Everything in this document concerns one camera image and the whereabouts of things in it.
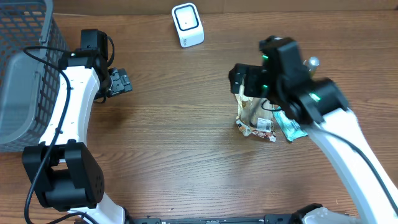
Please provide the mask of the brown snack packet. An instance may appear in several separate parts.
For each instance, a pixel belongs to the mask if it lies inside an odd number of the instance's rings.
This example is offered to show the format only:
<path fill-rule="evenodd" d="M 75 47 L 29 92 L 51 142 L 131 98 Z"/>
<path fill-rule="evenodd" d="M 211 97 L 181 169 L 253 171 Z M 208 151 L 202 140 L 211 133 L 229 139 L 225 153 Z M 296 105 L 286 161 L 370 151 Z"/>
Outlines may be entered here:
<path fill-rule="evenodd" d="M 247 97 L 235 94 L 238 103 L 236 125 L 246 137 L 257 136 L 270 142 L 276 142 L 274 131 L 273 106 L 265 98 Z"/>

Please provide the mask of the silver round ball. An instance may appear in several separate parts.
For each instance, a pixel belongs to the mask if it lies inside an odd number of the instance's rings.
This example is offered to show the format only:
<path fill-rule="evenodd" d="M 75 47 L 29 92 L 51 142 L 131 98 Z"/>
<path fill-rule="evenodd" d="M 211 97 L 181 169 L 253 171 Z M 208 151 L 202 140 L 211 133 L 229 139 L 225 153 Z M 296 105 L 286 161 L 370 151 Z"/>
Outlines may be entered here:
<path fill-rule="evenodd" d="M 310 57 L 309 59 L 305 60 L 303 64 L 307 67 L 309 75 L 313 77 L 320 65 L 320 60 L 317 57 Z"/>

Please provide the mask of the teal white snack packet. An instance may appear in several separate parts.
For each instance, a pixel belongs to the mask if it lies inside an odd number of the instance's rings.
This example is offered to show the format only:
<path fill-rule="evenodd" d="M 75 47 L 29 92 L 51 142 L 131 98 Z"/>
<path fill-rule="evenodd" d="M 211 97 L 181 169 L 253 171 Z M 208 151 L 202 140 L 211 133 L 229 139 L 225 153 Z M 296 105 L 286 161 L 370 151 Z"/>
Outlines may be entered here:
<path fill-rule="evenodd" d="M 273 115 L 288 141 L 292 142 L 308 135 L 295 120 L 288 119 L 283 111 L 274 111 Z"/>

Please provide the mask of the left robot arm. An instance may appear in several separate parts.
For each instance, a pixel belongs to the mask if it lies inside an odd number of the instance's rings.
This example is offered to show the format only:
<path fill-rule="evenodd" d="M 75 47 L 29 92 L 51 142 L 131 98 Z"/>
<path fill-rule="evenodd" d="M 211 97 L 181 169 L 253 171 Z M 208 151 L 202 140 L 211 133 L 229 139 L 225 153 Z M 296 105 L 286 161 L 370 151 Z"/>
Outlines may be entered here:
<path fill-rule="evenodd" d="M 44 208 L 66 213 L 55 223 L 70 217 L 82 223 L 132 223 L 128 211 L 106 194 L 103 171 L 86 146 L 93 103 L 132 91 L 125 69 L 113 68 L 113 60 L 112 38 L 98 29 L 83 29 L 79 48 L 63 50 L 57 65 L 45 63 L 61 80 L 45 132 L 22 153 L 31 182 L 24 205 L 27 223 L 32 221 L 32 196 Z"/>

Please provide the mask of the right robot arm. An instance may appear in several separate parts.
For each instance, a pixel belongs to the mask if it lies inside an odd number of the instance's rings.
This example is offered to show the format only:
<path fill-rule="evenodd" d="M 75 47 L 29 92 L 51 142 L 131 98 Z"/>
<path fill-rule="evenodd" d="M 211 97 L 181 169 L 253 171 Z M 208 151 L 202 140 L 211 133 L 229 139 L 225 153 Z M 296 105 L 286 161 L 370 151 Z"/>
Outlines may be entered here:
<path fill-rule="evenodd" d="M 315 79 L 298 43 L 270 36 L 260 41 L 260 66 L 236 64 L 231 92 L 263 98 L 307 132 L 346 187 L 358 217 L 332 212 L 319 203 L 297 210 L 291 223 L 396 223 L 397 187 L 370 148 L 348 100 L 329 78 Z"/>

